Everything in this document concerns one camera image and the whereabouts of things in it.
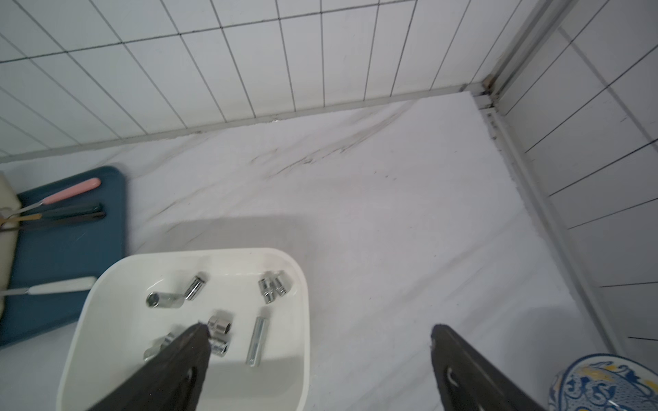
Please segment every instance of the pink handle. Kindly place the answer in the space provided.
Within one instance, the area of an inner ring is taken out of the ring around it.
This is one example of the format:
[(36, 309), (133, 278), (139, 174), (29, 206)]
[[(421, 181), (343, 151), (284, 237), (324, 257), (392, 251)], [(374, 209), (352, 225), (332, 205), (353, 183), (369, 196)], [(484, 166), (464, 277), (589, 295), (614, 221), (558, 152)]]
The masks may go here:
[(99, 185), (101, 185), (100, 178), (90, 178), (86, 181), (83, 181), (82, 183), (77, 183), (76, 185), (72, 185), (69, 188), (65, 188), (58, 193), (49, 195), (48, 197), (41, 200), (41, 202), (43, 204), (53, 204), (57, 201), (66, 200), (75, 195), (86, 193), (89, 190), (95, 189)]

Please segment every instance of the blue and white ceramic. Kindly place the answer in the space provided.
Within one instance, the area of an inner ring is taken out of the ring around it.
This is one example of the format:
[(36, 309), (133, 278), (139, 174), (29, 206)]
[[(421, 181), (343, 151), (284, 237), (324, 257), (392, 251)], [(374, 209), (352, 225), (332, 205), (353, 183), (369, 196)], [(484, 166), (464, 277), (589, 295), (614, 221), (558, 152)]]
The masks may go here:
[(553, 380), (549, 411), (658, 411), (658, 375), (612, 354), (579, 358)]

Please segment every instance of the white handle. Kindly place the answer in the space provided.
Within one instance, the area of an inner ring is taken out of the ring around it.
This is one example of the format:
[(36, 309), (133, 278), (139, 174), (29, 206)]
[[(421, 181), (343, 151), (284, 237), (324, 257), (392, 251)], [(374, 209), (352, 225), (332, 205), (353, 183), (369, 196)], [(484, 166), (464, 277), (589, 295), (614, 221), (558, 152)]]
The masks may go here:
[(33, 285), (28, 289), (28, 294), (55, 294), (55, 293), (71, 293), (73, 291), (86, 291), (93, 287), (96, 282), (96, 277), (81, 277), (74, 279), (66, 279), (64, 281), (55, 281), (54, 283), (46, 283)]

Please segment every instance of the blue cutting board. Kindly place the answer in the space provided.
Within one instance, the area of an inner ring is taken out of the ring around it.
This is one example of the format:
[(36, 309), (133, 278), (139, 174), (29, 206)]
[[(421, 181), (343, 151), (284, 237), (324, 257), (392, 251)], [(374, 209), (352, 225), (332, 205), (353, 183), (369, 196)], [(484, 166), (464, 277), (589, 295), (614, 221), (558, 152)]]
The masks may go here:
[[(101, 203), (105, 218), (43, 230), (19, 231), (10, 288), (77, 277), (99, 277), (126, 256), (126, 179), (119, 170), (105, 166), (18, 194), (30, 205), (71, 185), (98, 177), (97, 189), (35, 210), (68, 205)], [(0, 318), (0, 346), (17, 343), (74, 322), (89, 291), (50, 295), (5, 297)]]

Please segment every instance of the white plastic tray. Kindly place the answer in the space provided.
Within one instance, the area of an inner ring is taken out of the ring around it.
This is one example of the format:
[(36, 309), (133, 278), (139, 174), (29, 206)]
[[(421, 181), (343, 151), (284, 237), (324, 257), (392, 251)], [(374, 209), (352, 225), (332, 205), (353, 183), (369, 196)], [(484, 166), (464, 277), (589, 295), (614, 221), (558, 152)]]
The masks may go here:
[[(265, 305), (257, 281), (285, 271), (288, 294)], [(193, 275), (209, 280), (181, 308), (148, 308), (153, 291), (182, 292)], [(211, 356), (197, 409), (301, 411), (309, 386), (309, 292), (301, 268), (275, 249), (226, 249), (138, 254), (112, 265), (82, 309), (57, 393), (58, 411), (83, 411), (143, 365), (143, 352), (175, 329), (233, 316), (224, 358)], [(270, 325), (261, 364), (245, 364), (256, 317)]]

